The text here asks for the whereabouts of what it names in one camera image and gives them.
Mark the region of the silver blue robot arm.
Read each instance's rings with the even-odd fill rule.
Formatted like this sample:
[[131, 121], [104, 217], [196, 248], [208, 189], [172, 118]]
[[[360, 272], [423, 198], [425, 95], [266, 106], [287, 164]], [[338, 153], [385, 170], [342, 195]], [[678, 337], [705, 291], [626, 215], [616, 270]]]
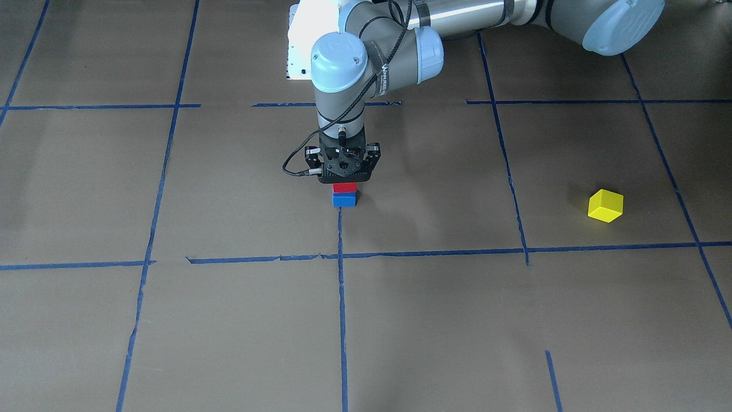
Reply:
[[534, 24], [603, 56], [622, 54], [659, 20], [664, 1], [348, 1], [318, 18], [298, 10], [288, 37], [311, 32], [309, 80], [315, 91], [316, 146], [304, 139], [308, 167], [293, 177], [322, 184], [369, 180], [381, 157], [367, 143], [368, 99], [428, 81], [444, 65], [443, 42], [458, 34]]

